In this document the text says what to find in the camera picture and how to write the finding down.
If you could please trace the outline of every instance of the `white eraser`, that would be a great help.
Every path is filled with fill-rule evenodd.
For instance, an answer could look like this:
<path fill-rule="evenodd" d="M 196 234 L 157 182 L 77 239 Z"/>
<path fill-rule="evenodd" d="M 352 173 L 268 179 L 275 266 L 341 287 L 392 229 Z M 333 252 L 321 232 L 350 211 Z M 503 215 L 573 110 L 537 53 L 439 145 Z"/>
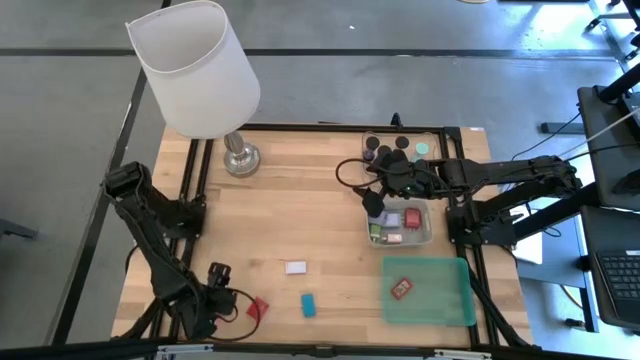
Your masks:
<path fill-rule="evenodd" d="M 307 262 L 306 261 L 287 261 L 285 264 L 285 272 L 287 275 L 306 274 Z"/>

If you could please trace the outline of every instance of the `keyboard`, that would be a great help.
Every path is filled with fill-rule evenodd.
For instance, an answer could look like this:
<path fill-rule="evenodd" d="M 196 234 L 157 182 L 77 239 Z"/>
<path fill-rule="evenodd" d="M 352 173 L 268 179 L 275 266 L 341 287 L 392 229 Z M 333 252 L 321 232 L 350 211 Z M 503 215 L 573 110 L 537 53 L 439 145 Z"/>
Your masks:
<path fill-rule="evenodd" d="M 640 250 L 598 252 L 598 266 L 614 310 L 621 315 L 640 306 Z"/>

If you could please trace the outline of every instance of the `computer keyboard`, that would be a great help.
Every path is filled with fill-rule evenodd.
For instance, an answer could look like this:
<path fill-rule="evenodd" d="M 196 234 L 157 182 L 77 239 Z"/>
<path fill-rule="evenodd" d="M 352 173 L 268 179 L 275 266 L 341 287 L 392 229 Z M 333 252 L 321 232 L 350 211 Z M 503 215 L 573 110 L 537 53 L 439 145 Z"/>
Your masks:
<path fill-rule="evenodd" d="M 614 307 L 640 301 L 640 250 L 597 253 L 597 259 Z"/>

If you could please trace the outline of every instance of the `white lampshade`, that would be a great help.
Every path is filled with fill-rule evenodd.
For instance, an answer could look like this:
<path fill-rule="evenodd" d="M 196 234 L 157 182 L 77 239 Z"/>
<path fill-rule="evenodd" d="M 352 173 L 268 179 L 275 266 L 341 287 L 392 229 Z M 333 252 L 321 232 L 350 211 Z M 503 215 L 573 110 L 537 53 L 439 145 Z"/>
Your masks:
<path fill-rule="evenodd" d="M 127 29 L 162 115 L 176 131 L 217 138 L 253 116 L 260 84 L 220 5 L 171 6 Z"/>

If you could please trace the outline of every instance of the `silver lamp base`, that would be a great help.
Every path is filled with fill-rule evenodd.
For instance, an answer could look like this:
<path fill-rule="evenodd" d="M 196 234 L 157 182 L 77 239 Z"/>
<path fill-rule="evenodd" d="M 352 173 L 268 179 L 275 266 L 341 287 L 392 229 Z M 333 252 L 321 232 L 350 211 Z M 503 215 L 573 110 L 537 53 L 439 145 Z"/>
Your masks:
<path fill-rule="evenodd" d="M 224 166 L 231 176 L 247 177 L 260 167 L 260 151 L 257 147 L 245 143 L 236 131 L 224 137 L 227 151 L 224 153 Z"/>

